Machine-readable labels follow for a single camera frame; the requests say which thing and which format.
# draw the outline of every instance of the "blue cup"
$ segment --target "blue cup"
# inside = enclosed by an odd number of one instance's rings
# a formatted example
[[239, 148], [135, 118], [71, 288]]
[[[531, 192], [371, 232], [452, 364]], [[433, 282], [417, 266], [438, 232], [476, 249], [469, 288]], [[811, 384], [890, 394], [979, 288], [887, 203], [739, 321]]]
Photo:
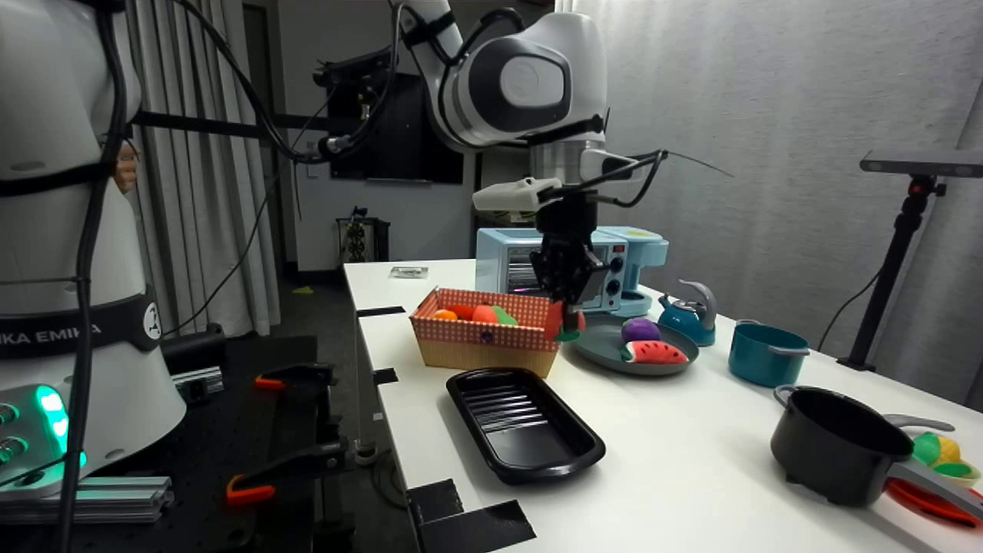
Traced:
[[808, 356], [808, 342], [803, 334], [742, 321], [730, 342], [730, 372], [742, 381], [760, 387], [787, 387], [799, 381], [803, 360]]

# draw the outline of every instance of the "white curtain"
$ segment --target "white curtain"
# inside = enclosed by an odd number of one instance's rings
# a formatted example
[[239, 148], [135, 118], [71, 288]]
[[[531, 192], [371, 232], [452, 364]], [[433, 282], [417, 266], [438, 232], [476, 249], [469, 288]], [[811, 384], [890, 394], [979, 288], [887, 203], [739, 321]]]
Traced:
[[[198, 5], [224, 32], [236, 63], [248, 72], [242, 4], [198, 0]], [[232, 67], [181, 5], [130, 0], [130, 23], [149, 112], [256, 122]], [[256, 232], [239, 270], [181, 331], [218, 321], [224, 334], [267, 334], [279, 321], [279, 293], [263, 210], [273, 175], [263, 175], [257, 141], [178, 130], [144, 130], [139, 137], [144, 173], [135, 207], [163, 330], [188, 321], [208, 300]]]
[[[863, 151], [983, 148], [979, 0], [558, 0], [558, 10], [603, 29], [612, 151], [670, 148], [739, 175], [670, 159], [640, 210], [605, 217], [670, 236], [658, 286], [704, 279], [742, 318], [818, 342], [833, 310], [876, 275], [906, 177], [860, 173]], [[872, 364], [967, 401], [983, 361], [983, 187], [950, 190], [910, 254]], [[848, 352], [863, 306], [867, 297], [842, 315], [833, 352]]]

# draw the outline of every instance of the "black plastic tray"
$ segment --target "black plastic tray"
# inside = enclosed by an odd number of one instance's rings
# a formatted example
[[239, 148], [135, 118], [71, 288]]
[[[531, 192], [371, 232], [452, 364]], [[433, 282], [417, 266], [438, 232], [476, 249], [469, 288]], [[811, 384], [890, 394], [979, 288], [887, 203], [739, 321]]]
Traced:
[[531, 372], [461, 372], [449, 394], [501, 481], [570, 480], [605, 457], [605, 441]]

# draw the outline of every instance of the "black cable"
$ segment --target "black cable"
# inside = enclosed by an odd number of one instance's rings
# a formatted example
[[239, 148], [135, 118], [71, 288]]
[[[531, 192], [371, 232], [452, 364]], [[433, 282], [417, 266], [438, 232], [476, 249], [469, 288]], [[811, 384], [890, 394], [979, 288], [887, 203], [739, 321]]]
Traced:
[[360, 151], [360, 145], [365, 141], [365, 135], [371, 131], [380, 108], [386, 105], [390, 92], [393, 92], [393, 84], [398, 84], [398, 72], [399, 72], [399, 13], [404, 5], [393, 10], [393, 42], [390, 42], [390, 63], [386, 63], [386, 84], [380, 88], [380, 94], [375, 98], [369, 118], [363, 121], [360, 130], [353, 130], [349, 135], [342, 135], [346, 145], [342, 152], [331, 152], [331, 156], [349, 156]]
[[[323, 112], [327, 112], [327, 108], [316, 108], [316, 112], [308, 118], [308, 122], [302, 126], [302, 131], [298, 131], [298, 137], [293, 141], [293, 148], [302, 145], [302, 137], [308, 135], [312, 122], [314, 122]], [[178, 334], [181, 330], [188, 330], [192, 321], [198, 321], [198, 315], [202, 315], [202, 312], [211, 306], [211, 300], [214, 300], [218, 293], [234, 279], [234, 273], [242, 270], [242, 264], [247, 264], [247, 259], [248, 259], [248, 249], [251, 249], [251, 244], [256, 244], [256, 236], [257, 236], [257, 226], [261, 226], [261, 221], [263, 221], [263, 212], [267, 212], [267, 207], [270, 207], [273, 190], [276, 190], [276, 187], [273, 187], [273, 177], [270, 177], [267, 187], [263, 187], [263, 200], [261, 200], [261, 207], [256, 210], [251, 231], [248, 231], [248, 236], [247, 236], [247, 246], [239, 249], [236, 264], [218, 279], [218, 286], [207, 296], [207, 300], [202, 300], [188, 318], [181, 318], [178, 327], [171, 327], [169, 331], [163, 331], [163, 339], [171, 339], [171, 334]]]
[[595, 177], [588, 177], [588, 182], [580, 182], [580, 185], [573, 185], [573, 190], [600, 187], [600, 185], [605, 185], [605, 182], [612, 182], [612, 177], [632, 175], [635, 168], [642, 168], [642, 166], [658, 166], [658, 163], [665, 163], [665, 159], [668, 159], [668, 151], [652, 151], [652, 152], [632, 156], [627, 166], [617, 166], [617, 168], [612, 168], [612, 173], [603, 173], [603, 175], [595, 175]]
[[36, 463], [36, 467], [30, 467], [30, 469], [23, 469], [18, 476], [0, 480], [0, 489], [6, 489], [6, 486], [14, 486], [14, 481], [26, 481], [26, 480], [30, 480], [34, 474], [42, 474], [42, 469], [50, 469], [50, 467], [55, 467], [55, 463], [63, 463], [63, 460], [64, 460], [64, 454], [47, 460], [47, 463]]
[[90, 207], [82, 217], [82, 236], [76, 246], [76, 300], [80, 300], [80, 343], [76, 343], [76, 364], [71, 378], [71, 401], [67, 401], [67, 447], [64, 447], [64, 476], [63, 476], [63, 502], [58, 502], [58, 550], [71, 553], [71, 525], [74, 525], [74, 502], [80, 489], [80, 457], [87, 447], [87, 425], [90, 425], [90, 391], [91, 391], [91, 259], [103, 226], [103, 203], [112, 166], [122, 148], [126, 130], [126, 77], [122, 62], [113, 37], [113, 16], [95, 10], [95, 29], [104, 50], [109, 75], [113, 84], [113, 115], [109, 141], [103, 148], [104, 177], [90, 185]]
[[622, 210], [632, 210], [632, 207], [640, 207], [640, 203], [644, 200], [644, 192], [647, 192], [647, 187], [652, 187], [652, 182], [654, 182], [658, 168], [660, 168], [660, 159], [654, 159], [654, 163], [652, 163], [652, 168], [647, 168], [647, 175], [644, 175], [644, 185], [640, 187], [640, 192], [635, 192], [632, 200], [600, 198], [600, 203], [615, 203], [615, 207], [622, 207]]
[[321, 152], [303, 152], [303, 151], [294, 151], [293, 145], [285, 145], [273, 115], [263, 108], [261, 94], [251, 88], [248, 77], [242, 75], [242, 67], [236, 63], [236, 56], [232, 52], [227, 40], [220, 37], [220, 32], [188, 0], [176, 0], [181, 10], [188, 10], [201, 29], [207, 32], [207, 37], [211, 40], [211, 47], [220, 52], [220, 59], [232, 63], [234, 77], [239, 80], [251, 112], [256, 112], [256, 121], [261, 122], [261, 130], [267, 131], [270, 145], [293, 163], [327, 163], [327, 156]]
[[454, 56], [454, 63], [459, 63], [459, 62], [472, 50], [472, 42], [476, 42], [490, 29], [495, 29], [498, 20], [511, 20], [511, 23], [515, 29], [515, 33], [526, 32], [526, 23], [522, 23], [522, 18], [518, 18], [515, 10], [511, 10], [511, 5], [493, 10], [493, 13], [481, 16], [478, 29], [476, 29], [472, 33], [466, 33], [465, 47], [461, 47], [459, 56]]
[[[426, 23], [424, 16], [411, 5], [404, 4], [404, 10], [417, 20], [417, 23]], [[452, 63], [454, 59], [444, 50], [444, 42], [436, 37], [426, 37], [426, 47], [433, 50], [433, 56], [444, 62], [444, 63]]]
[[[303, 122], [303, 130], [302, 130], [302, 135], [294, 137], [294, 145], [302, 145], [302, 137], [308, 135], [312, 122], [314, 122], [321, 115], [327, 115], [327, 112], [328, 112], [328, 105], [323, 105], [323, 108], [316, 108], [316, 112], [312, 115], [312, 121]], [[293, 198], [294, 198], [294, 216], [303, 221], [303, 207], [298, 203], [298, 198], [302, 198], [298, 166], [289, 168], [289, 187], [293, 187]]]
[[247, 246], [239, 249], [236, 264], [218, 279], [218, 286], [208, 293], [208, 297], [188, 318], [181, 318], [176, 330], [163, 331], [163, 339], [171, 339], [181, 330], [188, 330], [192, 321], [198, 321], [198, 315], [202, 315], [211, 306], [211, 300], [218, 297], [218, 293], [239, 273], [239, 266], [247, 264], [248, 249], [251, 249], [251, 244], [257, 236], [257, 226], [263, 221], [263, 212], [270, 207], [270, 198], [273, 198], [273, 185], [267, 187], [263, 203], [256, 210], [256, 221], [251, 221], [251, 231], [247, 236]]
[[438, 115], [438, 121], [444, 121], [444, 130], [445, 130], [459, 145], [476, 151], [476, 145], [465, 141], [465, 135], [452, 126], [452, 118], [449, 118], [445, 88], [449, 88], [452, 67], [454, 67], [454, 63], [444, 63], [444, 77], [438, 77], [438, 87], [436, 87], [436, 115]]
[[821, 334], [821, 342], [818, 342], [818, 349], [823, 349], [823, 343], [826, 343], [837, 318], [839, 318], [857, 297], [863, 297], [879, 279], [881, 279], [881, 270], [879, 270], [860, 293], [854, 293], [848, 300], [842, 300], [842, 306], [833, 312], [830, 327], [823, 330], [823, 334]]
[[704, 166], [704, 168], [711, 168], [711, 173], [719, 173], [719, 175], [726, 175], [726, 177], [734, 177], [734, 173], [726, 173], [726, 168], [719, 168], [719, 166], [714, 166], [714, 163], [708, 163], [708, 159], [702, 159], [702, 156], [687, 156], [687, 152], [680, 152], [680, 151], [668, 151], [668, 156], [680, 156], [680, 159], [687, 159], [687, 163]]
[[371, 457], [357, 457], [357, 467], [365, 467], [369, 469], [369, 481], [371, 481], [371, 489], [375, 489], [375, 495], [386, 505], [386, 508], [393, 508], [393, 510], [409, 510], [411, 508], [411, 502], [398, 489], [398, 454], [393, 454], [393, 447], [380, 447], [380, 453], [375, 453]]

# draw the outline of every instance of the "red plate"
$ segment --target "red plate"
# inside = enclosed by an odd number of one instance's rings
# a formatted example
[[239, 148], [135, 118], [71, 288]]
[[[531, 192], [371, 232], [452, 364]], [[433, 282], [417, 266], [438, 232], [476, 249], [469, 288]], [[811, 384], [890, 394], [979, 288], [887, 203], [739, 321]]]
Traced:
[[983, 520], [947, 505], [944, 498], [920, 489], [920, 486], [910, 486], [910, 481], [899, 481], [899, 480], [887, 480], [885, 491], [906, 510], [916, 510], [935, 523], [944, 523], [944, 525], [960, 525], [960, 529], [976, 529]]

